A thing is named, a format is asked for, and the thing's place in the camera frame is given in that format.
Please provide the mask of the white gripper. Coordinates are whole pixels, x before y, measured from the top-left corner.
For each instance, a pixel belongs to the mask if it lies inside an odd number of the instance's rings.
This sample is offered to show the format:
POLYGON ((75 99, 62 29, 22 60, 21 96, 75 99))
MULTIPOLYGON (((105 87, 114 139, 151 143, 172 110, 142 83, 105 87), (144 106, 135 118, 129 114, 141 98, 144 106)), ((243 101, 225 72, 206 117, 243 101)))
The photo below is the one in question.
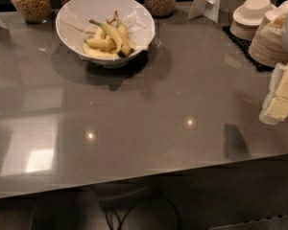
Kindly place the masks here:
MULTIPOLYGON (((282 29, 282 41, 288 49, 288 15, 282 29)), ((267 125, 277 125, 288 117, 288 63, 278 63, 271 76, 269 94, 259 114, 259 120, 267 125)))

